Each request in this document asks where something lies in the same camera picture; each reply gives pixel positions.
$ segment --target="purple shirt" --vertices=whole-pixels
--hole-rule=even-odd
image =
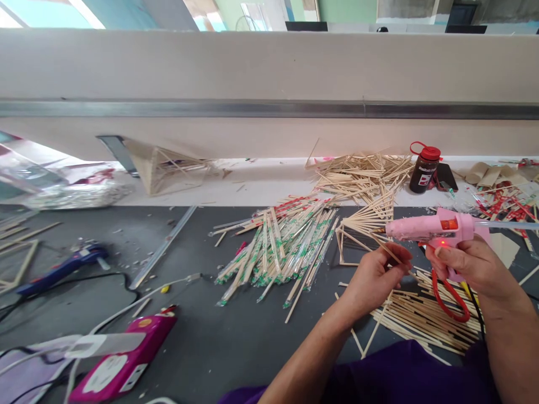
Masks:
[[[446,366],[416,341],[401,341],[362,361],[333,368],[322,403],[501,403],[483,342],[473,345],[463,366]],[[255,404],[267,386],[243,387],[218,404]]]

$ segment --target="hand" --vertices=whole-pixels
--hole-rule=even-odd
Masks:
[[[517,281],[485,240],[475,235],[456,248],[427,248],[427,258],[440,279],[447,279],[447,266],[457,270],[478,294],[494,300],[508,300],[520,289]]]
[[[395,262],[382,247],[363,255],[352,280],[339,299],[352,323],[380,307],[391,290],[398,286],[412,268],[410,251],[393,242],[385,246],[402,264]]]

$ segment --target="label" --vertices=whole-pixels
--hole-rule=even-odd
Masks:
[[[127,355],[111,355],[92,374],[83,388],[83,393],[99,393],[114,380],[127,363]]]
[[[423,168],[421,166],[418,167],[420,171],[425,171],[425,172],[434,172],[436,171],[436,167],[435,168]]]
[[[152,320],[151,320],[151,319],[144,319],[144,320],[141,320],[141,321],[140,321],[139,327],[140,327],[140,328],[144,328],[144,327],[149,326],[151,323],[152,323]]]
[[[428,182],[430,181],[432,175],[425,175],[421,174],[421,178],[419,179],[419,185],[425,186],[428,185]]]

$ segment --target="metal rail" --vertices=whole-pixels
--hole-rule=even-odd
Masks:
[[[1,100],[1,117],[539,120],[539,104],[279,100]]]
[[[174,226],[172,231],[165,238],[165,242],[157,249],[156,252],[154,252],[150,260],[144,266],[144,268],[142,268],[135,277],[135,279],[133,279],[131,285],[129,285],[129,289],[136,289],[142,284],[142,282],[146,279],[146,276],[148,276],[152,268],[155,266],[155,264],[157,264],[157,261],[159,261],[159,259],[163,256],[168,247],[170,247],[170,244],[174,241],[176,236],[183,229],[183,227],[185,226],[191,215],[193,215],[196,209],[196,206],[191,206],[187,210],[187,212],[185,212],[180,221]]]

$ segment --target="person's left hand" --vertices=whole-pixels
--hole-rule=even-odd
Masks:
[[[393,242],[385,246],[402,264],[398,264],[382,247],[363,255],[354,277],[339,299],[340,310],[345,310],[352,322],[380,307],[391,290],[412,269],[410,251]]]

